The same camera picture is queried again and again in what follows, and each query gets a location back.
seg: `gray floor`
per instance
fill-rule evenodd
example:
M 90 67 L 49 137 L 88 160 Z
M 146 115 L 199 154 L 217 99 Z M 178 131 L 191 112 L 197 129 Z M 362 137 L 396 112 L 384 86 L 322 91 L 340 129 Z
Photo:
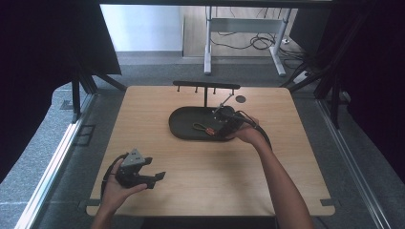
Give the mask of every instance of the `gray floor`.
M 173 80 L 204 80 L 237 83 L 242 87 L 277 87 L 286 79 L 276 74 L 269 58 L 216 58 L 212 74 L 203 74 L 201 58 L 182 58 L 176 53 L 119 53 L 123 84 L 171 85 Z M 123 92 L 96 80 L 98 94 L 90 105 L 81 135 L 67 154 L 60 173 L 46 198 L 34 228 L 89 228 L 92 218 L 85 213 L 88 200 L 117 118 Z M 315 85 L 293 94 L 293 99 L 321 172 L 330 190 L 336 213 L 313 218 L 316 228 L 376 228 L 347 164 L 339 154 L 317 101 Z M 29 201 L 43 171 L 71 121 L 72 111 L 60 110 L 71 100 L 70 85 L 56 90 L 53 105 L 24 155 L 0 185 L 0 226 L 13 228 Z M 365 179 L 375 193 L 392 228 L 405 228 L 405 186 L 383 155 L 340 107 L 340 131 L 346 139 Z M 139 228 L 143 219 L 116 217 L 114 228 Z

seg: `forearm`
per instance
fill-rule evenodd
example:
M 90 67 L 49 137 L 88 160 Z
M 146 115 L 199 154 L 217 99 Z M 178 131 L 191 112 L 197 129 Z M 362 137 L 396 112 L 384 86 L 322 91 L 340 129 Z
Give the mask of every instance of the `forearm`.
M 104 208 L 102 205 L 98 209 L 95 220 L 92 224 L 92 229 L 109 229 L 113 221 L 115 211 Z
M 263 139 L 252 144 L 262 161 L 268 190 L 281 228 L 313 228 L 306 203 L 268 144 Z

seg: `desk leg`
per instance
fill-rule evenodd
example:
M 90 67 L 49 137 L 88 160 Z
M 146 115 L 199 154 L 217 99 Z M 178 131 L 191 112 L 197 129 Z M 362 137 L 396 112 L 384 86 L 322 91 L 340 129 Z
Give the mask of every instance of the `desk leg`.
M 277 72 L 280 76 L 286 76 L 286 71 L 284 70 L 283 64 L 280 61 L 278 51 L 280 50 L 281 41 L 283 40 L 284 33 L 286 32 L 290 14 L 291 9 L 287 9 L 286 13 L 284 14 L 282 24 L 280 26 L 280 30 L 277 33 L 276 44 L 274 45 L 274 47 L 270 47 L 270 52 L 271 56 L 273 57 L 274 65 L 276 66 Z
M 212 19 L 211 12 L 212 7 L 210 6 L 208 7 L 208 13 L 206 18 L 206 41 L 203 59 L 203 72 L 205 74 L 211 74 L 211 19 Z

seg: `wooden tabletop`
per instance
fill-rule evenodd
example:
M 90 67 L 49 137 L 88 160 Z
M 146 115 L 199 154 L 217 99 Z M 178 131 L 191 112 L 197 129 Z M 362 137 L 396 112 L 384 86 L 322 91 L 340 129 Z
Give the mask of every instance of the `wooden tabletop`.
M 208 91 L 208 107 L 216 107 L 230 90 Z M 237 95 L 246 98 L 238 103 Z M 225 105 L 260 120 L 279 158 L 313 216 L 330 216 L 322 206 L 330 194 L 319 170 L 300 117 L 287 89 L 241 88 Z M 166 172 L 155 188 L 132 195 L 117 214 L 130 216 L 274 216 L 265 175 L 254 148 L 239 139 L 227 142 L 176 138 L 169 116 L 179 107 L 203 106 L 203 90 L 161 86 L 129 87 L 96 178 L 91 198 L 99 198 L 107 168 L 120 155 L 137 148 L 152 164 L 141 175 Z M 89 215 L 97 207 L 88 206 Z

